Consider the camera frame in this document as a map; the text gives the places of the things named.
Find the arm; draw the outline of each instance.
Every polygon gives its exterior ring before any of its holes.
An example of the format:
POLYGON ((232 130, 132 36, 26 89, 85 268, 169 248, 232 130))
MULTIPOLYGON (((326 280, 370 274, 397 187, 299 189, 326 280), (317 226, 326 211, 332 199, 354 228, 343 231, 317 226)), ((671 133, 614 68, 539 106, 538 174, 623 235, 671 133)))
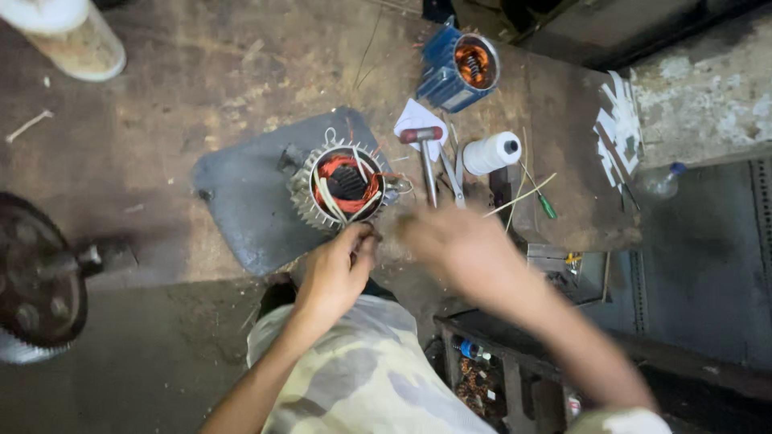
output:
POLYGON ((254 434, 268 419, 276 397, 306 351, 359 297, 374 264, 375 238, 369 225, 348 226, 314 250, 282 333, 265 355, 218 404, 201 434, 254 434), (351 261, 351 253, 356 261, 351 261))
POLYGON ((594 401, 655 410, 638 371, 540 274, 528 269, 498 219, 460 209, 420 211, 403 220, 401 237, 419 260, 473 303, 542 341, 594 401))

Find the blue motor housing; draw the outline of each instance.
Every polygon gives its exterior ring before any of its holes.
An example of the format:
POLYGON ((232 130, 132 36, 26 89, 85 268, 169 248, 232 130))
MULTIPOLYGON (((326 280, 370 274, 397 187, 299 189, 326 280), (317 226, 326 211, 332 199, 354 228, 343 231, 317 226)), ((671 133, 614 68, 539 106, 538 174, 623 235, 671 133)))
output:
POLYGON ((461 33, 453 27, 453 17, 424 46, 423 83, 416 99, 426 97, 433 107, 456 113, 493 92, 499 83, 499 56, 485 38, 474 33, 461 33), (455 62, 455 51, 461 44, 478 46, 486 51, 488 65, 483 74, 483 88, 474 87, 461 76, 455 62))

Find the hammer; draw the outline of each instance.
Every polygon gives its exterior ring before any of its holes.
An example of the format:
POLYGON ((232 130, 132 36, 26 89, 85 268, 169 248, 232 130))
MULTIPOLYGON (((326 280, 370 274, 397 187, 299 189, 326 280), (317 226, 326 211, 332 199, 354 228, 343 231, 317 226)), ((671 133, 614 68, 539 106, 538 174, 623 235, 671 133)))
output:
POLYGON ((439 140, 442 138, 442 128, 409 128, 399 134, 399 141, 404 144, 421 143, 421 156, 424 161, 424 176, 426 177, 426 189, 432 205, 437 208, 437 188, 435 186, 434 174, 432 173, 432 160, 429 159, 429 146, 427 141, 439 140))

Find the plastic bottle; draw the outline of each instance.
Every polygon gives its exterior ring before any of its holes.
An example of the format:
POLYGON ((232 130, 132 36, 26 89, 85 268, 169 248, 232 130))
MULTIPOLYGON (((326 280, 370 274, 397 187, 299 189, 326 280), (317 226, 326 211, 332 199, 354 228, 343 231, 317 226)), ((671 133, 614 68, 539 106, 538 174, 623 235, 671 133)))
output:
POLYGON ((458 342, 453 344, 456 350, 461 351, 461 354, 467 358, 471 358, 474 361, 489 361, 490 353, 485 351, 483 347, 478 344, 474 344, 468 339, 458 338, 458 342))
POLYGON ((467 144, 464 148, 464 167, 472 175, 480 176, 517 163, 521 153, 520 139, 504 131, 467 144))
POLYGON ((640 192, 650 198, 669 199, 678 192, 678 175, 685 171, 686 166, 683 163, 673 163, 667 168, 644 171, 635 179, 635 185, 640 192))
POLYGON ((69 76, 104 81, 126 66, 123 44, 90 0, 2 0, 0 17, 69 76))

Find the blue bottle cap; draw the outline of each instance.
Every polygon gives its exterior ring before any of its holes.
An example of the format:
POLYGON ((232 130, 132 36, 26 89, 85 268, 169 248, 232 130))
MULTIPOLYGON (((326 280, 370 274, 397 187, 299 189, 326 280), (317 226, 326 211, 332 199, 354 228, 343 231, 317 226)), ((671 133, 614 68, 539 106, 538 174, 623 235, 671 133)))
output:
POLYGON ((676 175, 682 175, 686 171, 686 166, 683 163, 673 163, 670 165, 670 171, 676 175))

